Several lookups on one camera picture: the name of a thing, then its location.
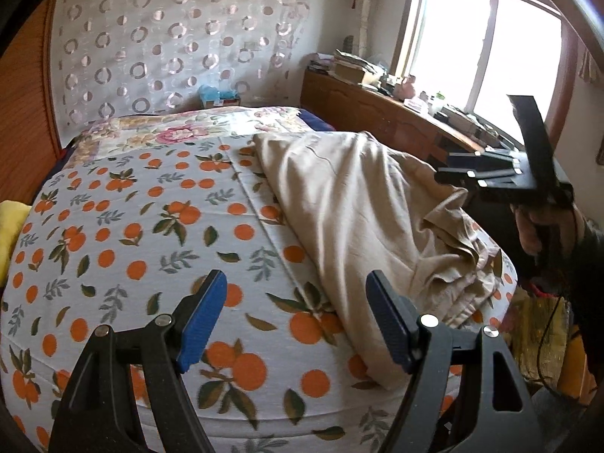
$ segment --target window pane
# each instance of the window pane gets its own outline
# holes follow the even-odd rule
[[[463,108],[472,90],[486,33],[490,0],[427,0],[425,25],[411,74],[416,90],[439,90]]]
[[[534,95],[545,119],[560,48],[560,19],[522,0],[499,0],[493,48],[474,111],[522,140],[506,94]]]

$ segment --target blue gripper pad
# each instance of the blue gripper pad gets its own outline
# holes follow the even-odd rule
[[[415,308],[411,311],[407,307],[406,298],[394,292],[381,270],[369,273],[365,294],[392,360],[413,373],[419,357],[413,349],[414,338],[419,335]]]
[[[176,357],[180,374],[186,373],[192,364],[201,360],[226,298],[227,277],[221,272],[206,290],[182,331],[180,352]]]

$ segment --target person's arm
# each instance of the person's arm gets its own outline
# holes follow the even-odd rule
[[[516,209],[515,215],[522,248],[530,255],[542,248],[535,224],[560,228],[562,251],[570,266],[569,300],[581,330],[588,368],[599,384],[604,378],[604,234],[590,227],[577,208]]]

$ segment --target metal screw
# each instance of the metal screw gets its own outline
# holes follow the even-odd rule
[[[429,313],[422,315],[419,321],[424,327],[436,327],[439,324],[439,319]]]
[[[107,335],[108,333],[108,325],[99,325],[97,328],[94,329],[94,334],[96,335],[96,337],[105,337],[105,335]]]
[[[172,316],[168,315],[167,313],[158,315],[155,318],[155,325],[157,325],[158,327],[166,327],[167,325],[170,325],[171,323],[172,323]]]
[[[497,330],[496,328],[487,325],[483,330],[482,330],[488,337],[497,337],[499,335],[499,330]]]

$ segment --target floral fabric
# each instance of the floral fabric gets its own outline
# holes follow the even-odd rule
[[[216,451],[375,453],[404,390],[367,376],[251,137],[187,143],[94,160],[44,185],[2,301],[0,380],[14,420],[44,451],[95,327],[142,327],[220,269],[225,307],[201,362],[183,375]],[[467,326],[502,320],[516,280],[503,261],[501,291]],[[458,389],[458,368],[443,407]],[[132,381],[147,443],[164,451],[141,370],[132,368]]]
[[[167,116],[117,117],[80,135],[65,168],[157,145],[193,142],[203,137],[254,134],[258,131],[310,131],[295,107],[221,107]]]

